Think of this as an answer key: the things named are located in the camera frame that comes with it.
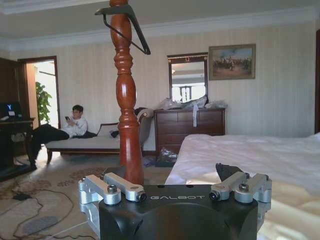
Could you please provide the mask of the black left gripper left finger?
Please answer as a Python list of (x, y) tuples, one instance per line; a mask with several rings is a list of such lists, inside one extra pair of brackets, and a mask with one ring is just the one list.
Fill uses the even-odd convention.
[(86, 215), (87, 223), (95, 232), (100, 231), (96, 202), (114, 206), (122, 201), (122, 196), (133, 203), (143, 202), (147, 198), (142, 185), (131, 183), (113, 172), (103, 174), (101, 178), (93, 174), (84, 176), (78, 181), (78, 196), (80, 211)]

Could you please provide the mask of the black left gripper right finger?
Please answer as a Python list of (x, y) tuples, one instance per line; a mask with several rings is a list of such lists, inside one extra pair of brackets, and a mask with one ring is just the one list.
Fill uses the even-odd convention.
[(222, 163), (217, 163), (215, 168), (221, 182), (211, 186), (209, 198), (213, 201), (224, 201), (229, 199), (233, 192), (234, 199), (241, 204), (250, 204), (256, 200), (257, 224), (262, 225), (265, 214), (271, 209), (272, 180), (269, 176), (257, 173), (251, 177), (236, 166)]

